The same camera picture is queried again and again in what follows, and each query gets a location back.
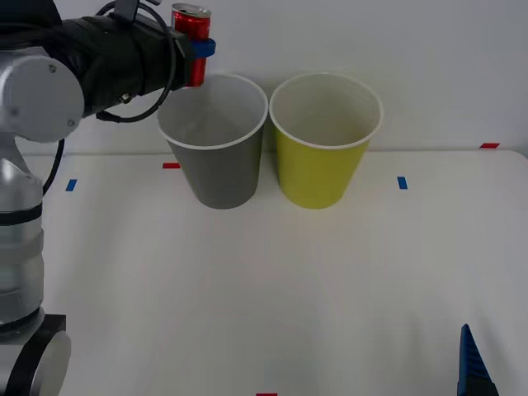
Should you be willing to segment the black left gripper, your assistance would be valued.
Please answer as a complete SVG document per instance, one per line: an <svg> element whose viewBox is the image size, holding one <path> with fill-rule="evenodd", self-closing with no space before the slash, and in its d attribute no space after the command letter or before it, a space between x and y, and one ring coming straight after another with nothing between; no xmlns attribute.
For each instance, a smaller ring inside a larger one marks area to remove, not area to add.
<svg viewBox="0 0 528 396"><path fill-rule="evenodd" d="M215 53L216 42L212 38L194 40L170 26L168 29L176 57L175 75L170 88L174 91L190 82L194 59L207 59ZM153 19L137 18L135 40L142 64L140 93L148 94L165 88L171 69L171 55L162 27Z"/></svg>

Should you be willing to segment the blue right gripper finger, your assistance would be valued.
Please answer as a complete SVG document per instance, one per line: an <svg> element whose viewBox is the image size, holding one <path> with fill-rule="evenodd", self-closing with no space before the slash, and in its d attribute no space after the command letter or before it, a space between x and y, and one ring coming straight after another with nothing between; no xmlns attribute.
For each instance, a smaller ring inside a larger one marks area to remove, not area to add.
<svg viewBox="0 0 528 396"><path fill-rule="evenodd" d="M498 396L468 324L461 328L460 334L457 395Z"/></svg>

